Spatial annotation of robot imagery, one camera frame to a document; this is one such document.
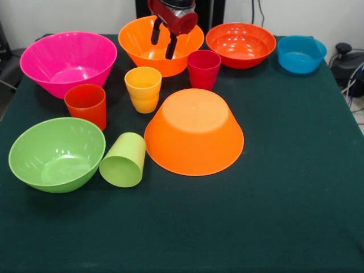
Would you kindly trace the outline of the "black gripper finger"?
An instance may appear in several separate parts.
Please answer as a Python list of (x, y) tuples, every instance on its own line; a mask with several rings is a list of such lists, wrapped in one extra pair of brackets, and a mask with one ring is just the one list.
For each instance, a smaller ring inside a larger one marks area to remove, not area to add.
[(165, 55), (167, 60), (173, 59), (176, 45), (177, 45), (177, 35), (175, 35), (173, 32), (170, 32), (170, 43), (167, 46), (166, 55)]
[(157, 17), (153, 24), (152, 34), (151, 34), (151, 44), (157, 45), (160, 35), (160, 25), (162, 24), (162, 20)]

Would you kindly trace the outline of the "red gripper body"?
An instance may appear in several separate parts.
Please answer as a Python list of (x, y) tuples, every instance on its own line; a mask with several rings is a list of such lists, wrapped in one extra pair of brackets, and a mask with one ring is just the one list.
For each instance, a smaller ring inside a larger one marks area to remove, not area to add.
[(151, 12), (175, 35), (190, 33), (198, 22), (196, 1), (147, 1)]

